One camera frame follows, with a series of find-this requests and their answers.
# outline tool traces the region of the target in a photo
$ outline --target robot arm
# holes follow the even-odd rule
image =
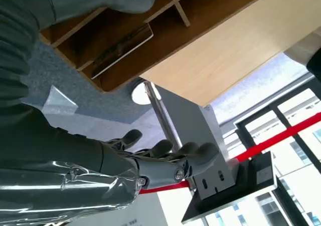
[[[53,128],[20,102],[28,95],[20,76],[28,74],[26,61],[40,29],[101,5],[142,13],[154,1],[0,0],[0,225],[121,208],[142,186],[174,184],[213,164],[219,150],[211,144],[166,158],[130,154]]]

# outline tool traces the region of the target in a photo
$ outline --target wooden shelf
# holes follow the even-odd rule
[[[177,19],[173,20],[175,16],[173,11],[164,12],[150,23],[154,34],[151,40],[102,74],[100,83],[104,91],[121,86],[132,79],[132,75],[139,75],[139,72],[158,64],[252,1],[254,0],[198,0],[196,3],[194,0],[182,0],[180,3],[191,22],[189,28],[182,27]]]

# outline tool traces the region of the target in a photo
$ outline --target gray carpet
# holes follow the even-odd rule
[[[128,83],[112,93],[101,94],[90,83],[63,59],[52,48],[37,42],[29,61],[30,74],[23,81],[29,86],[26,103],[42,106],[51,85],[55,85],[79,107],[77,114],[123,123],[132,123],[147,112],[151,106],[140,106],[131,99],[137,80]]]

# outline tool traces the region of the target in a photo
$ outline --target red barrier rope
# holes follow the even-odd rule
[[[255,145],[254,147],[251,147],[248,149],[246,152],[242,153],[238,156],[236,156],[239,162],[243,162],[245,160],[248,160],[250,157],[254,157],[255,155],[257,155],[263,150],[270,148],[271,146],[276,145],[277,143],[279,143],[281,141],[283,141],[285,139],[287,139],[291,136],[294,136],[295,134],[298,134],[298,132],[303,131],[304,129],[307,129],[308,127],[310,127],[312,125],[314,125],[316,123],[321,121],[321,112],[319,112],[314,116],[312,116],[310,118],[308,118],[307,120],[300,122],[295,126],[289,127],[286,129],[285,131],[281,132],[279,134],[277,134],[276,136],[273,136],[270,139],[268,139],[264,142],[261,142],[260,144]],[[189,187],[189,183],[187,181],[182,181],[181,183],[175,184],[175,185],[170,185],[170,186],[165,186],[165,187],[159,187],[159,188],[154,188],[154,189],[149,189],[149,190],[144,190],[142,189],[139,194],[145,194],[145,193],[152,193],[152,192],[160,192],[160,191],[165,191],[165,190],[171,190],[171,189],[178,189],[178,188],[183,188],[183,187]]]

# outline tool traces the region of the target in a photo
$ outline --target glass window pane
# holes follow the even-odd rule
[[[247,150],[236,133],[224,138],[224,142],[229,158],[236,157]]]
[[[248,197],[233,206],[206,216],[206,219],[209,226],[288,225],[270,193],[256,198]]]
[[[278,106],[291,125],[296,125],[321,112],[321,102],[310,89],[307,89]],[[321,159],[321,123],[299,132],[310,149]]]
[[[293,113],[291,110],[294,108],[295,109],[298,106],[300,108],[303,105],[308,105],[310,103],[313,103],[315,100],[318,100],[318,98],[316,97],[316,95],[311,89],[308,88],[285,102],[283,102],[279,105],[278,108],[282,113],[285,113],[286,116],[288,116],[288,114]]]
[[[288,193],[309,225],[319,225],[321,175],[313,164],[280,178]]]
[[[273,111],[267,112],[248,123],[245,125],[245,128],[256,144],[264,142],[286,129]]]

